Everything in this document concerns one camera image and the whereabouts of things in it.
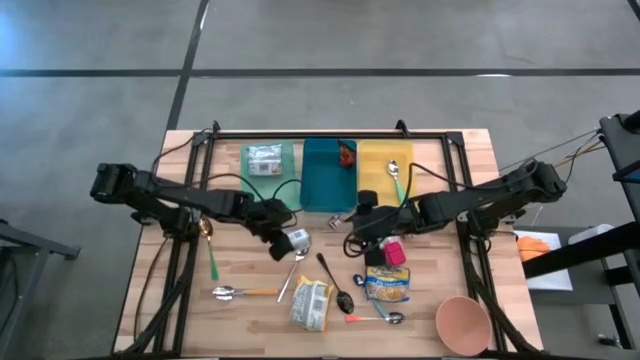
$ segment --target spoon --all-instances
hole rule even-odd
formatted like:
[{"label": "spoon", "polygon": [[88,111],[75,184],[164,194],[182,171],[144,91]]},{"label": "spoon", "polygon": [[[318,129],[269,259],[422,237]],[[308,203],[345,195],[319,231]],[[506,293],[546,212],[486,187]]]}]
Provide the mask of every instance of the spoon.
[{"label": "spoon", "polygon": [[229,301],[239,295],[276,295],[278,289],[234,289],[232,286],[218,286],[213,289],[216,299]]},{"label": "spoon", "polygon": [[344,317],[344,320],[346,322],[383,320],[388,322],[391,325],[402,324],[405,319],[406,317],[398,312],[391,312],[389,313],[389,316],[386,318],[366,317],[366,316],[358,316],[358,315],[347,315]]},{"label": "spoon", "polygon": [[293,263],[293,266],[291,267],[291,270],[289,271],[289,276],[287,276],[287,280],[284,281],[284,285],[282,285],[282,290],[280,290],[280,294],[278,295],[278,300],[277,302],[280,302],[282,300],[282,296],[284,296],[284,292],[287,290],[287,286],[289,286],[289,281],[291,280],[291,275],[293,275],[293,272],[296,270],[296,267],[298,266],[298,262],[303,260],[305,256],[307,256],[307,254],[309,253],[309,248],[306,247],[304,249],[300,249],[296,252],[296,262]]},{"label": "spoon", "polygon": [[389,175],[393,177],[393,181],[396,183],[396,193],[398,193],[398,201],[402,206],[402,201],[404,200],[404,191],[402,190],[402,185],[398,180],[398,173],[400,169],[398,168],[398,163],[395,160],[389,161]]},{"label": "spoon", "polygon": [[356,286],[364,286],[364,277],[360,274],[355,274],[353,275],[353,282],[356,284]]},{"label": "spoon", "polygon": [[211,263],[211,280],[218,280],[218,268],[216,267],[216,262],[213,259],[213,247],[211,246],[213,226],[211,225],[211,221],[204,216],[200,217],[198,226],[200,227],[200,235],[207,237],[207,246],[209,246],[209,262]]},{"label": "spoon", "polygon": [[324,256],[322,256],[322,253],[317,253],[316,257],[318,258],[318,261],[320,261],[320,265],[322,265],[322,267],[325,269],[327,274],[329,274],[331,281],[333,281],[333,283],[336,285],[336,289],[338,289],[338,296],[336,298],[336,300],[338,300],[338,307],[340,308],[340,310],[342,310],[343,313],[351,314],[353,312],[353,309],[355,308],[351,295],[340,290],[340,287],[338,286],[336,279],[334,279],[333,275],[331,275],[329,266],[327,265],[327,262],[324,260]]}]

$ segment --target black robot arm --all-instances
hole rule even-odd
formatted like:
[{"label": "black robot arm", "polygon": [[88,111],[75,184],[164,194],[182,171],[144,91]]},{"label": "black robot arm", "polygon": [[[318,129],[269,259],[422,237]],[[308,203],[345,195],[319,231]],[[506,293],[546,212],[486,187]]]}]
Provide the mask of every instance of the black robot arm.
[{"label": "black robot arm", "polygon": [[406,206],[375,207],[375,193],[361,192],[351,218],[353,235],[363,242],[389,235],[424,234],[442,229],[462,215],[473,236],[498,227],[501,218],[532,203],[555,202],[566,191],[552,165],[535,160],[498,179],[459,192],[437,192],[409,198]]},{"label": "black robot arm", "polygon": [[189,210],[197,209],[218,222],[242,225],[264,243],[270,243],[269,254],[276,261],[309,241],[308,234],[289,236],[282,230],[283,224],[292,219],[292,212],[278,199],[254,201],[252,194],[243,191],[200,190],[156,177],[130,164],[103,163],[97,171],[91,197],[102,203],[126,204],[137,210],[132,214],[135,220],[142,223],[144,219],[154,219],[173,238],[198,231]]}]

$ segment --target green tray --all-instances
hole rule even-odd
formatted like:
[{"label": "green tray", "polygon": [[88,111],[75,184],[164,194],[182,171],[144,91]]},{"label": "green tray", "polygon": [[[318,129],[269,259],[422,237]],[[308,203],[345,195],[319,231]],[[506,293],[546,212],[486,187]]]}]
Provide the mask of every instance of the green tray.
[{"label": "green tray", "polygon": [[[247,162],[247,154],[249,152],[249,146],[268,146],[268,145],[282,145],[282,175],[280,176],[252,176],[249,175],[249,164]],[[256,190],[260,192],[265,199],[271,198],[274,191],[283,182],[291,179],[296,179],[295,168],[295,156],[293,153],[292,141],[271,141],[261,142],[244,145],[240,149],[240,174],[245,179],[249,180]],[[244,181],[242,183],[242,191],[246,191],[254,194],[256,200],[258,196]],[[276,198],[282,200],[290,210],[300,209],[300,183],[292,182],[278,191]]]}]

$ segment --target black spoon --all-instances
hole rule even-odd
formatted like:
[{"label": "black spoon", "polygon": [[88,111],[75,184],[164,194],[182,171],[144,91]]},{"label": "black spoon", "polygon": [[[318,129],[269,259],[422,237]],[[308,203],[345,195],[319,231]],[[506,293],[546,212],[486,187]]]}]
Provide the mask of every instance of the black spoon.
[{"label": "black spoon", "polygon": [[336,297],[336,299],[338,300],[338,307],[340,308],[340,310],[342,310],[343,313],[351,314],[353,312],[353,309],[355,308],[351,295],[340,290],[336,279],[334,279],[333,275],[331,275],[331,271],[329,270],[327,262],[324,260],[324,256],[322,256],[321,253],[318,253],[316,254],[316,257],[318,258],[318,261],[320,261],[320,265],[322,265],[322,267],[327,271],[327,274],[329,274],[331,281],[333,281],[333,283],[336,285],[336,289],[338,289],[338,296]]}]

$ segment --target plastic bowl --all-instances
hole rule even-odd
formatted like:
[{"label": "plastic bowl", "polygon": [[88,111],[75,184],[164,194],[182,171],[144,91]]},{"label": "plastic bowl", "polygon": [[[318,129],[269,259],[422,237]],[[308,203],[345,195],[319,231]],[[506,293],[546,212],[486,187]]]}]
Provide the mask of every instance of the plastic bowl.
[{"label": "plastic bowl", "polygon": [[440,304],[436,327],[442,342],[459,355],[478,355],[491,341],[489,315],[466,296],[455,296]]}]

